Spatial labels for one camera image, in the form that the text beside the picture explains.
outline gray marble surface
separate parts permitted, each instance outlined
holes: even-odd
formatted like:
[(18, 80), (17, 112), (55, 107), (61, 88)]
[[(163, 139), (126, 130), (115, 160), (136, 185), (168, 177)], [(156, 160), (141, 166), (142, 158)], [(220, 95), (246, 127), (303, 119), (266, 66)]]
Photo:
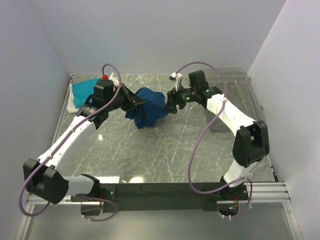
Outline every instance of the gray marble surface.
[[(222, 69), (228, 86), (228, 99), (240, 110), (255, 118), (255, 111), (246, 87), (247, 77), (239, 68)], [(206, 71), (211, 86), (222, 89), (217, 75)], [(73, 76), (73, 83), (98, 76)], [(133, 92), (141, 87), (162, 92), (174, 87), (167, 74), (124, 74), (122, 82)], [(74, 114), (63, 110), (58, 137), (70, 125)], [(187, 182), (188, 162), (193, 147), (207, 125), (204, 108), (189, 103), (177, 114), (158, 120), (153, 127), (137, 129), (133, 120), (125, 118), (121, 109), (112, 111), (109, 118), (91, 135), (73, 156), (64, 176), (86, 173), (96, 177), (112, 177), (120, 183), (182, 183)], [(222, 123), (204, 135), (192, 165), (194, 182), (218, 182), (232, 161), (234, 136)], [(252, 172), (256, 182), (274, 182), (268, 157)]]

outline purple cable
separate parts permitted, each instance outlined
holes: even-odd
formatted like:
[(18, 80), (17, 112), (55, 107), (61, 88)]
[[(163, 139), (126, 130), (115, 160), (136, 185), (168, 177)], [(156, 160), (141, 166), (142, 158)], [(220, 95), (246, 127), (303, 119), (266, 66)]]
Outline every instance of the purple cable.
[(84, 195), (84, 194), (80, 194), (80, 196), (81, 196), (81, 197), (84, 197), (84, 198), (87, 198), (87, 199), (89, 199), (89, 200), (95, 200), (95, 201), (99, 201), (99, 202), (105, 202), (105, 203), (108, 203), (108, 204), (113, 205), (113, 208), (114, 208), (113, 213), (112, 213), (110, 216), (106, 217), (106, 218), (103, 218), (103, 219), (93, 219), (93, 218), (90, 218), (90, 217), (88, 217), (88, 216), (83, 216), (85, 219), (87, 219), (87, 220), (89, 220), (89, 221), (92, 221), (92, 222), (103, 222), (103, 221), (106, 221), (106, 220), (111, 219), (111, 218), (112, 218), (114, 215), (116, 215), (116, 213), (117, 213), (117, 205), (116, 205), (114, 202), (110, 201), (110, 200), (102, 199), (102, 198), (96, 198), (96, 197), (91, 197), (91, 196), (86, 196), (86, 195)]
[[(35, 216), (38, 216), (39, 214), (43, 213), (44, 210), (46, 210), (46, 208), (49, 206), (50, 202), (48, 202), (44, 208), (42, 210), (40, 210), (39, 212), (36, 212), (36, 213), (30, 213), (30, 212), (27, 212), (25, 209), (24, 209), (24, 206), (23, 206), (23, 203), (22, 203), (22, 198), (23, 198), (23, 195), (24, 195), (24, 191), (28, 185), (28, 183), (30, 182), (30, 180), (33, 178), (33, 176), (42, 168), (42, 166), (44, 166), (54, 155), (55, 153), (64, 145), (64, 143), (67, 141), (67, 139), (71, 136), (71, 134), (78, 128), (80, 127), (85, 121), (87, 121), (88, 119), (92, 118), (93, 116), (97, 115), (98, 113), (100, 113), (101, 111), (105, 110), (115, 99), (116, 97), (118, 96), (119, 94), (119, 91), (120, 91), (120, 88), (121, 88), (121, 76), (120, 76), (120, 73), (118, 71), (118, 69), (111, 63), (106, 63), (103, 65), (102, 67), (102, 74), (104, 75), (105, 73), (105, 67), (106, 66), (110, 66), (112, 67), (116, 74), (118, 75), (118, 80), (119, 80), (119, 85), (118, 85), (118, 88), (116, 89), (115, 91), (115, 94), (114, 96), (111, 98), (111, 100), (105, 104), (103, 107), (99, 108), (97, 111), (91, 113), (90, 115), (88, 115), (87, 117), (85, 117), (83, 120), (81, 120), (78, 124), (76, 124), (72, 130), (70, 130), (67, 135), (61, 140), (61, 142), (58, 144), (58, 146), (56, 146), (55, 149), (53, 149), (53, 151), (51, 152), (51, 154), (46, 157), (46, 159), (39, 165), (35, 168), (35, 170), (32, 171), (32, 173), (27, 177), (27, 179), (25, 180), (25, 182), (23, 183), (22, 185), (22, 188), (21, 188), (21, 191), (20, 191), (20, 194), (19, 194), (19, 199), (18, 199), (18, 205), (19, 205), (19, 208), (20, 208), (20, 211), (26, 215), (27, 217), (35, 217)], [(98, 201), (103, 201), (103, 202), (107, 202), (109, 203), (108, 200), (106, 199), (100, 199), (100, 198), (97, 198)]]
[[(202, 61), (190, 62), (190, 63), (184, 65), (183, 67), (181, 67), (181, 68), (180, 68), (178, 71), (176, 71), (175, 73), (178, 74), (182, 69), (184, 69), (185, 67), (190, 66), (190, 65), (192, 65), (192, 64), (203, 64), (203, 65), (208, 66), (209, 68), (212, 68), (212, 69), (220, 76), (220, 78), (223, 80), (223, 84), (224, 84), (224, 93), (223, 93), (223, 94), (224, 94), (224, 97), (225, 97), (225, 98), (227, 97), (227, 93), (228, 93), (227, 80), (225, 79), (225, 77), (224, 77), (215, 67), (211, 66), (211, 65), (208, 64), (208, 63), (205, 63), (205, 62), (202, 62)], [(198, 193), (198, 194), (206, 195), (206, 194), (216, 193), (216, 192), (218, 192), (218, 191), (220, 191), (220, 190), (228, 187), (228, 186), (231, 185), (231, 184), (234, 184), (234, 183), (236, 183), (236, 182), (243, 181), (243, 180), (245, 181), (245, 180), (247, 179), (247, 180), (250, 182), (250, 196), (249, 196), (248, 202), (247, 202), (247, 204), (245, 205), (245, 207), (243, 208), (243, 210), (242, 210), (241, 212), (239, 212), (237, 215), (233, 216), (233, 217), (237, 217), (237, 216), (241, 215), (241, 214), (244, 212), (244, 210), (247, 209), (247, 207), (248, 207), (248, 205), (249, 205), (249, 203), (250, 203), (250, 201), (251, 201), (251, 198), (252, 198), (252, 188), (253, 188), (253, 185), (252, 185), (252, 181), (251, 181), (249, 178), (240, 177), (240, 178), (238, 178), (238, 179), (236, 179), (236, 180), (233, 180), (233, 181), (231, 181), (231, 182), (229, 182), (229, 183), (227, 183), (227, 184), (225, 184), (225, 185), (223, 185), (223, 186), (221, 186), (221, 187), (218, 187), (218, 188), (216, 188), (216, 189), (214, 189), (214, 190), (211, 190), (211, 191), (199, 191), (198, 189), (196, 189), (196, 188), (194, 187), (194, 185), (192, 184), (192, 181), (191, 181), (191, 166), (192, 166), (192, 162), (193, 162), (193, 160), (194, 160), (194, 157), (195, 157), (197, 148), (198, 148), (198, 146), (199, 146), (199, 143), (200, 143), (201, 139), (203, 138), (203, 136), (205, 135), (206, 131), (209, 129), (209, 127), (219, 118), (219, 116), (221, 115), (221, 113), (224, 111), (225, 106), (226, 106), (226, 102), (223, 101), (223, 102), (222, 102), (222, 107), (221, 107), (220, 111), (218, 112), (217, 115), (215, 115), (215, 117), (214, 117), (214, 118), (209, 122), (209, 124), (205, 127), (205, 129), (202, 131), (202, 133), (200, 134), (198, 140), (197, 140), (196, 143), (195, 143), (195, 146), (194, 146), (194, 148), (193, 148), (193, 150), (192, 150), (192, 153), (191, 153), (191, 156), (190, 156), (190, 161), (189, 161), (189, 164), (188, 164), (188, 183), (189, 183), (191, 189), (192, 189), (194, 192), (196, 192), (196, 193)]]

